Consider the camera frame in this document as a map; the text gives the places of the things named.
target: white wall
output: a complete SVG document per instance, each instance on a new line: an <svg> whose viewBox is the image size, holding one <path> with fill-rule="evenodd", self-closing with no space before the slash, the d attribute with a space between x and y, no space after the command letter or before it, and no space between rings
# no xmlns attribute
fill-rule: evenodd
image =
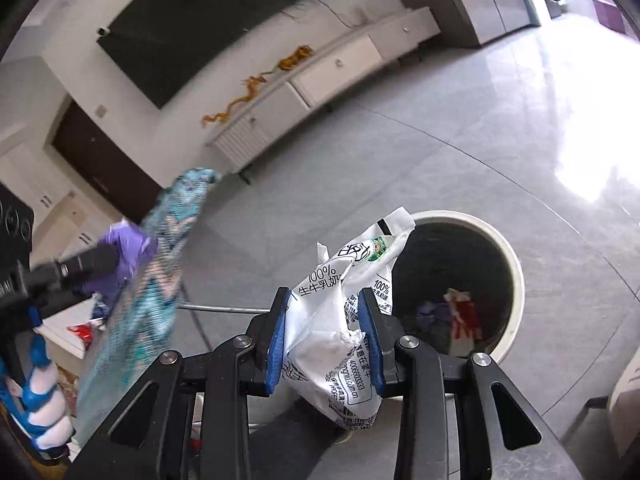
<svg viewBox="0 0 640 480"><path fill-rule="evenodd" d="M65 88L42 58L1 63L0 157L18 144L28 144L45 163L50 162L47 174L60 184L59 187L75 192L78 203L89 215L116 221L121 215L105 199L60 158L52 157L44 150L49 134L67 104Z"/></svg>
<svg viewBox="0 0 640 480"><path fill-rule="evenodd" d="M202 149L207 131L200 118L223 110L228 101L242 95L242 79L270 70L299 44L319 48L348 30L319 2L303 0L287 9L295 20L278 14L250 31L158 110L95 41L96 30L107 26L130 1L69 2L42 57L84 111L162 186L197 164L226 170L219 154ZM350 25L402 10L399 0L322 1ZM99 105L108 110L101 119L95 115Z"/></svg>
<svg viewBox="0 0 640 480"><path fill-rule="evenodd" d="M0 64L0 156L46 137L66 91L39 57Z"/></svg>
<svg viewBox="0 0 640 480"><path fill-rule="evenodd" d="M2 63L41 56L47 41L73 0L39 0L2 57Z"/></svg>

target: metal bolt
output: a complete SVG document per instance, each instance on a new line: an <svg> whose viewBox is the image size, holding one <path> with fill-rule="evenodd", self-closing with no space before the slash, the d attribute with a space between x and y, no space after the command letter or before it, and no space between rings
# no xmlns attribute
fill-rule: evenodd
<svg viewBox="0 0 640 480"><path fill-rule="evenodd" d="M160 354L160 362L163 365L172 365L178 360L178 352L167 350Z"/></svg>
<svg viewBox="0 0 640 480"><path fill-rule="evenodd" d="M415 348L420 344L418 338L412 335L403 335L399 342L403 348Z"/></svg>
<svg viewBox="0 0 640 480"><path fill-rule="evenodd" d="M236 348L247 348L251 344L251 338L247 335L237 335L234 338L234 346Z"/></svg>
<svg viewBox="0 0 640 480"><path fill-rule="evenodd" d="M488 366L491 364L491 358L483 352L474 354L473 360L478 366Z"/></svg>

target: metal pole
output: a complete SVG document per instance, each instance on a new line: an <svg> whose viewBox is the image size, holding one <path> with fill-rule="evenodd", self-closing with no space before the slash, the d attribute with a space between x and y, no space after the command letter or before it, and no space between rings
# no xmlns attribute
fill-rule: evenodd
<svg viewBox="0 0 640 480"><path fill-rule="evenodd" d="M200 310L202 312L225 312L226 314L263 314L268 312L268 308L243 308L239 306L210 306L194 305L193 303L183 303L178 308L183 310Z"/></svg>

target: cabinet drawer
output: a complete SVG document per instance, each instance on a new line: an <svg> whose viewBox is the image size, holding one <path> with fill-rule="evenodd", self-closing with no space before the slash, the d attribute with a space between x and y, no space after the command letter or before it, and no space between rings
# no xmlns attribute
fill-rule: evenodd
<svg viewBox="0 0 640 480"><path fill-rule="evenodd" d="M309 106L317 106L382 65L369 36L336 49L314 63L292 83Z"/></svg>
<svg viewBox="0 0 640 480"><path fill-rule="evenodd" d="M371 41L385 61L391 61L410 52L421 41L440 32L429 7L409 12L392 22L372 30Z"/></svg>

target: wall-mounted tv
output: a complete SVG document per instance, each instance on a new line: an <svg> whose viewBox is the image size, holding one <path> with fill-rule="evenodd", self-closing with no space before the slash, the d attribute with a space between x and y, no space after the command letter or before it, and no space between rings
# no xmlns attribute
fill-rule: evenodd
<svg viewBox="0 0 640 480"><path fill-rule="evenodd" d="M133 0L98 44L161 108L216 54L296 1Z"/></svg>

